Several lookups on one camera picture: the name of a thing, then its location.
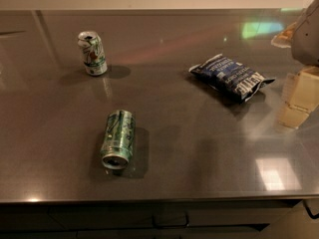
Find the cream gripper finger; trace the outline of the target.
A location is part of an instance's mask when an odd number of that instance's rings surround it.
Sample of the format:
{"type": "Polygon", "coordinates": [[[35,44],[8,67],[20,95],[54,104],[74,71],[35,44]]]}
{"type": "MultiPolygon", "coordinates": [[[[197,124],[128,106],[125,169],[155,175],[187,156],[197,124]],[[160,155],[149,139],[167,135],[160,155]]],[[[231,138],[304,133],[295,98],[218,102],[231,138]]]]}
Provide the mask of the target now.
{"type": "Polygon", "coordinates": [[[288,74],[282,99],[278,123],[299,128],[319,106],[319,68],[306,66],[297,74],[288,74]]]}
{"type": "Polygon", "coordinates": [[[283,31],[273,37],[273,39],[271,40],[271,45],[282,49],[290,48],[295,28],[296,23],[292,23],[287,26],[283,31]]]}

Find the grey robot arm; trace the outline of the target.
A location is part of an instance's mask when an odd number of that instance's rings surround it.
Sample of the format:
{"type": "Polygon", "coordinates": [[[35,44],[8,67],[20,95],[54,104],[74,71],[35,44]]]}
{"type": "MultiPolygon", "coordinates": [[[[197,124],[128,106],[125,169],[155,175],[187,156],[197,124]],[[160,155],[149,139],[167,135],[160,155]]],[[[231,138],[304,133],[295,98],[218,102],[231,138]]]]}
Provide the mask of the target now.
{"type": "Polygon", "coordinates": [[[292,23],[273,37],[271,45],[290,48],[303,68],[286,77],[277,122],[299,128],[319,106],[319,0],[313,0],[292,23]]]}

